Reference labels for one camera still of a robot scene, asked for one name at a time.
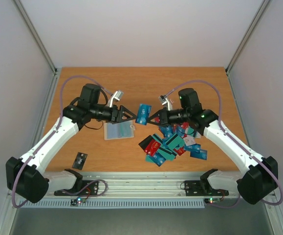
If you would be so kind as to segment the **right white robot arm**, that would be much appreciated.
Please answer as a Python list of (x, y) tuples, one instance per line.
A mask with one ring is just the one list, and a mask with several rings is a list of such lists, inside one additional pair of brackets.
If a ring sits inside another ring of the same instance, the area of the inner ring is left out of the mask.
[(200, 177), (201, 190), (211, 194), (217, 189), (238, 193), (247, 203), (254, 205), (279, 189), (283, 201), (283, 188), (278, 179), (278, 163), (273, 157), (263, 157), (237, 138), (212, 110), (203, 109), (197, 92), (185, 88), (178, 92), (181, 108), (172, 110), (168, 98), (160, 99), (166, 105), (148, 118), (158, 126), (188, 123), (191, 128), (219, 147), (237, 166), (238, 174), (212, 169)]

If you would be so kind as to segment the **blue VIP card handed over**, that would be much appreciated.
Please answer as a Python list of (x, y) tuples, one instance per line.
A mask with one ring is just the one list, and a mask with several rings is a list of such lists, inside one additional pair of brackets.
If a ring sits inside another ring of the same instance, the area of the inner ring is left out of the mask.
[(140, 104), (135, 123), (141, 125), (147, 125), (148, 122), (147, 120), (150, 115), (151, 109), (152, 109), (151, 105)]

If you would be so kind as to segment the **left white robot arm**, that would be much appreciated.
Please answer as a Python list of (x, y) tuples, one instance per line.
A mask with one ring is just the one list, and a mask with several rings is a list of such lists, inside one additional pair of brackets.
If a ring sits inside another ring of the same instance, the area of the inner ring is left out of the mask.
[(32, 203), (39, 202), (48, 192), (62, 190), (68, 195), (78, 195), (85, 187), (83, 177), (76, 171), (66, 169), (54, 174), (45, 174), (53, 157), (87, 123), (95, 119), (108, 123), (122, 123), (136, 119), (136, 114), (125, 106), (116, 106), (122, 91), (116, 91), (105, 104), (100, 104), (100, 94), (105, 91), (96, 84), (85, 84), (80, 96), (62, 109), (59, 118), (46, 135), (28, 152), (18, 159), (11, 157), (6, 162), (7, 187), (12, 191), (12, 204), (16, 195)]

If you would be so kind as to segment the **beige card holder wallet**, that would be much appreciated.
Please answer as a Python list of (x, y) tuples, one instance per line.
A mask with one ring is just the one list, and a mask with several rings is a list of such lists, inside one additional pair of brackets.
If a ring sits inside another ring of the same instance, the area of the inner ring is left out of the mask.
[(128, 139), (134, 137), (135, 126), (132, 121), (104, 123), (104, 140)]

